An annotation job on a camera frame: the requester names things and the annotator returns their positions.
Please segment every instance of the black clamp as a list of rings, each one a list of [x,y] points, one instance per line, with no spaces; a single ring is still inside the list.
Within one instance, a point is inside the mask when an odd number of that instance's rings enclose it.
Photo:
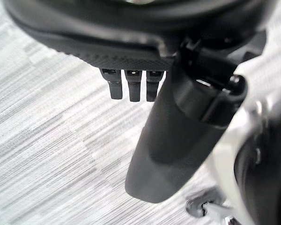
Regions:
[[[122,91],[121,70],[100,69],[100,72],[102,74],[102,77],[108,82],[111,98],[122,99],[123,91]]]
[[[164,71],[147,71],[147,101],[154,102]]]

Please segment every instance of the gray carpet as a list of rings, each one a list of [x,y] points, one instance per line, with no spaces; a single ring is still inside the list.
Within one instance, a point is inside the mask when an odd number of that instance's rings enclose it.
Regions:
[[[240,66],[249,103],[281,87],[281,2],[265,54]],[[97,68],[20,31],[0,3],[0,225],[205,225],[185,198],[214,184],[202,166],[161,204],[125,193],[132,153],[152,103],[111,100]]]

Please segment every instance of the black device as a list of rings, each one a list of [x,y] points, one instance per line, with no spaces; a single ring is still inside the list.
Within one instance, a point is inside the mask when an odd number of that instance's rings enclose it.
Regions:
[[[111,98],[154,101],[126,179],[126,191],[159,203],[196,172],[247,93],[237,66],[261,55],[276,0],[4,0],[36,40],[100,68]]]

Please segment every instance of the black plastic part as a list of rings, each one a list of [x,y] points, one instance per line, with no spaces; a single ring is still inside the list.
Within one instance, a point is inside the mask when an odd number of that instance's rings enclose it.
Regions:
[[[99,0],[4,0],[36,40],[99,68],[169,70],[190,36],[226,48],[264,29],[277,0],[185,0],[138,7]]]
[[[111,98],[112,99],[122,99],[122,78],[121,70],[115,69],[100,69],[102,77],[108,81]]]
[[[128,81],[129,97],[132,102],[139,102],[141,99],[141,74],[138,70],[125,70]]]
[[[178,73],[178,69],[179,66],[174,67],[167,75],[140,135],[126,178],[126,192],[151,203],[160,203],[175,194],[197,171],[226,130],[226,126],[200,121],[207,105],[200,114],[191,109],[202,106],[199,90],[187,98],[189,112],[195,114],[185,114],[180,109],[174,94],[183,88],[184,82],[176,82],[173,77],[187,77]],[[203,95],[202,101],[215,97]]]
[[[147,71],[147,101],[154,102],[157,96],[159,82],[163,78],[163,71]]]

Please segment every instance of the hole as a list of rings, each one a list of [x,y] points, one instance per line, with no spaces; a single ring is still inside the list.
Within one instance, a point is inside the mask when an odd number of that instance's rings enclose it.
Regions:
[[[116,70],[115,69],[102,69],[102,72],[104,74],[116,74]]]

